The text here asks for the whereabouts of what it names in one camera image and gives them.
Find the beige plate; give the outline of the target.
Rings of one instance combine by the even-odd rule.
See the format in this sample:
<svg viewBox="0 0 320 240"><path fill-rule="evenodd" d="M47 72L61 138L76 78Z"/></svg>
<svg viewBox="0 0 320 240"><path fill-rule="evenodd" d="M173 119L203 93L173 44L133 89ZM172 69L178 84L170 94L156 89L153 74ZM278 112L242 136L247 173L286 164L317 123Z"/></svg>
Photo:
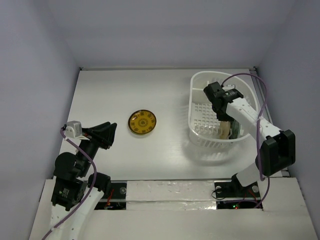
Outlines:
<svg viewBox="0 0 320 240"><path fill-rule="evenodd" d="M221 140L227 140L230 135L231 122L230 121L221 121L219 125L220 134L219 138Z"/></svg>

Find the dark green patterned plate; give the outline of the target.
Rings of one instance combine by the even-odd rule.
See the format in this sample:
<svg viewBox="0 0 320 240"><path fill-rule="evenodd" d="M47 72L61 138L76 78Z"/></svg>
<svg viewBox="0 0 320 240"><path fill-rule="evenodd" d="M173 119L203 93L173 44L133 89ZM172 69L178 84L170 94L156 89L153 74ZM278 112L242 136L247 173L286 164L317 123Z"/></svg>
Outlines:
<svg viewBox="0 0 320 240"><path fill-rule="evenodd" d="M230 122L230 131L229 131L229 139L237 139L241 136L241 124L233 120Z"/></svg>

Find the yellow patterned plate brown rim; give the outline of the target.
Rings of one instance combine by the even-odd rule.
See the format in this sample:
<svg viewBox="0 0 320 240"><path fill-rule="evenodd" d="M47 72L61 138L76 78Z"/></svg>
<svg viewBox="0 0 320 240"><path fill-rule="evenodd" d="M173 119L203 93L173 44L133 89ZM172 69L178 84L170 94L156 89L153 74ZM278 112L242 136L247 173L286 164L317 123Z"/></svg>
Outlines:
<svg viewBox="0 0 320 240"><path fill-rule="evenodd" d="M152 111L140 109L130 115L127 125L133 134L143 136L155 129L157 118Z"/></svg>

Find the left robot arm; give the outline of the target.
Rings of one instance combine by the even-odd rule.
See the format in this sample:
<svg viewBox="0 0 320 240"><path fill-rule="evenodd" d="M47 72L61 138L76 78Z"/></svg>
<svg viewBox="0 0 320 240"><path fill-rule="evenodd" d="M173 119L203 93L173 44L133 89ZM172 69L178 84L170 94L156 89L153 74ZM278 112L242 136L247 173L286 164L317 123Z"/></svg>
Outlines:
<svg viewBox="0 0 320 240"><path fill-rule="evenodd" d="M110 176L97 171L94 157L114 143L117 124L109 121L83 128L69 121L60 129L76 153L63 152L54 163L51 216L45 240L78 240L98 202L113 195Z"/></svg>

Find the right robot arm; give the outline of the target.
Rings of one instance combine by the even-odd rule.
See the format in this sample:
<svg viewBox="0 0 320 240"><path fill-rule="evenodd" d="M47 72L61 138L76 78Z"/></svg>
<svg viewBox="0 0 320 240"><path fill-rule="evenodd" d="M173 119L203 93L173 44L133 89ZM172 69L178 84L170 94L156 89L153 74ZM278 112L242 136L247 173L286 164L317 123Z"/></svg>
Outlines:
<svg viewBox="0 0 320 240"><path fill-rule="evenodd" d="M263 178L296 162L296 136L291 130L274 126L248 103L237 89L224 90L218 82L204 90L219 121L236 121L255 139L257 157L250 166L234 174L230 185L221 187L219 194L229 192L241 198L249 187Z"/></svg>

